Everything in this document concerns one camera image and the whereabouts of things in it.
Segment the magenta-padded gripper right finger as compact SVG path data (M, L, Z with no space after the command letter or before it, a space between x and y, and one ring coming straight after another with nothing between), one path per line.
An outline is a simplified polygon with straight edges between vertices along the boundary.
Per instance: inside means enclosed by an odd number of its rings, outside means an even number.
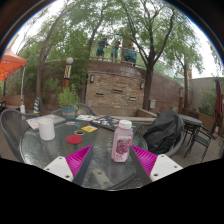
M129 154L143 185L166 177L182 167L165 154L155 155L147 150L131 145Z

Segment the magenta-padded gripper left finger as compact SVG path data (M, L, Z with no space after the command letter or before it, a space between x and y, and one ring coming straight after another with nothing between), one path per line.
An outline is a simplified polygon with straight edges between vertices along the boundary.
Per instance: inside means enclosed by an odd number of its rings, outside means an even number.
M73 154L58 156L44 170L81 186L93 157L93 146L84 147Z

